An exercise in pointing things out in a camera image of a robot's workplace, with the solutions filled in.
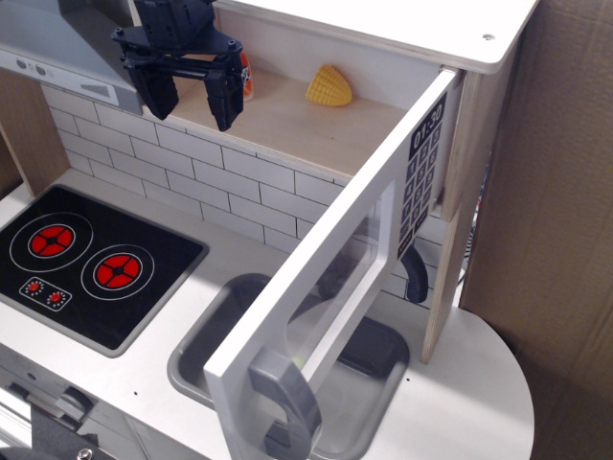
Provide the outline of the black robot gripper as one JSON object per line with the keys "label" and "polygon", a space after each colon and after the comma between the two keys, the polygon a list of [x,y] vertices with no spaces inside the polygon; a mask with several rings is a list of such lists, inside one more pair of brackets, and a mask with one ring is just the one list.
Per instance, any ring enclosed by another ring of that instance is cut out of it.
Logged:
{"label": "black robot gripper", "polygon": [[[163,56],[216,57],[204,79],[207,101],[217,128],[230,129],[243,110],[242,45],[216,29],[214,3],[136,1],[134,7],[141,24],[117,28],[111,38],[139,62]],[[151,65],[130,63],[125,69],[149,111],[165,120],[179,101],[173,77]]]}

